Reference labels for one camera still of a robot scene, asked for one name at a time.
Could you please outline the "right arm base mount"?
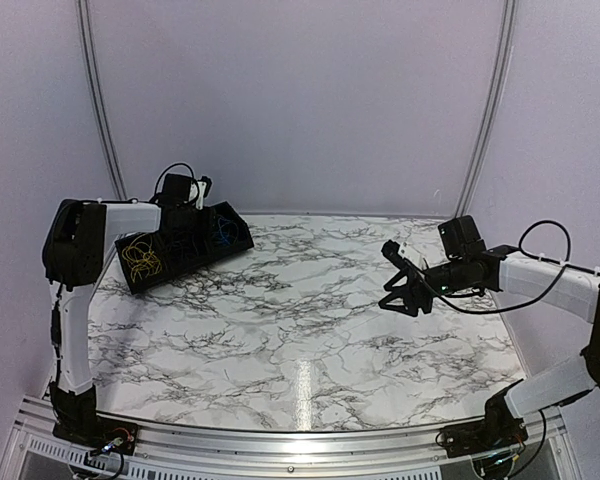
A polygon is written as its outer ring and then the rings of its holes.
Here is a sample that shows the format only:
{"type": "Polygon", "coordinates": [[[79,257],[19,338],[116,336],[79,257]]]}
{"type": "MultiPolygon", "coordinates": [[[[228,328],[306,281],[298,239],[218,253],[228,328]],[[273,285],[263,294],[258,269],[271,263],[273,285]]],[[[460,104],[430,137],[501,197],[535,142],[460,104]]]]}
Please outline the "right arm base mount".
{"type": "Polygon", "coordinates": [[[448,458],[457,458],[521,445],[527,439],[527,430],[519,425],[512,430],[493,433],[482,422],[469,422],[443,427],[436,435],[435,443],[446,451],[448,458]]]}

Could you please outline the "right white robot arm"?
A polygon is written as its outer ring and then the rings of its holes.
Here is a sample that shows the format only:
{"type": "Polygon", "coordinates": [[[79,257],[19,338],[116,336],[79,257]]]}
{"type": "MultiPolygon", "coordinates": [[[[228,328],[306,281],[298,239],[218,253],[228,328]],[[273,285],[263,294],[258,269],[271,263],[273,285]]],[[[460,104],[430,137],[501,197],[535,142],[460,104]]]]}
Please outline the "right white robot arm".
{"type": "Polygon", "coordinates": [[[530,413],[570,404],[600,389],[600,269],[532,254],[521,244],[489,248],[469,215],[440,224],[438,232],[447,260],[432,267],[408,244],[384,243],[381,253],[397,272],[384,285],[381,309],[416,317],[430,313],[435,300],[450,305],[454,298],[504,292],[523,297],[518,309],[545,303],[591,326],[579,354],[486,402],[475,428],[482,446],[499,446],[530,413]]]}

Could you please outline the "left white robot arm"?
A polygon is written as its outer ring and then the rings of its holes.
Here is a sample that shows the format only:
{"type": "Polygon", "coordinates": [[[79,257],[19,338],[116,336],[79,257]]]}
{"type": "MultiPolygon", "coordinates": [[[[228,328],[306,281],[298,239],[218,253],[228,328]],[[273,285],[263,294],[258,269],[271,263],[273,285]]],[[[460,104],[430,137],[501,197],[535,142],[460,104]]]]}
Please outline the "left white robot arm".
{"type": "Polygon", "coordinates": [[[105,255],[128,234],[159,230],[169,209],[201,210],[212,180],[164,171],[161,190],[148,201],[63,200],[42,250],[52,295],[51,344],[55,376],[49,386],[57,423],[86,445],[105,438],[96,412],[96,390],[88,360],[88,313],[104,271],[105,255]]]}

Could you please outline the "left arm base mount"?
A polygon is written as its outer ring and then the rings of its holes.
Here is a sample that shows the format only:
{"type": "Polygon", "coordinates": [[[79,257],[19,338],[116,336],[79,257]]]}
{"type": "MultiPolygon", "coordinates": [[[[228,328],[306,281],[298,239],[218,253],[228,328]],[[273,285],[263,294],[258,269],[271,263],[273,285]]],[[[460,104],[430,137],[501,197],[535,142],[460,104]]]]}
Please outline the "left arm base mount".
{"type": "Polygon", "coordinates": [[[136,423],[95,414],[87,419],[72,419],[56,413],[53,435],[74,444],[89,447],[93,454],[135,451],[139,426],[136,423]]]}

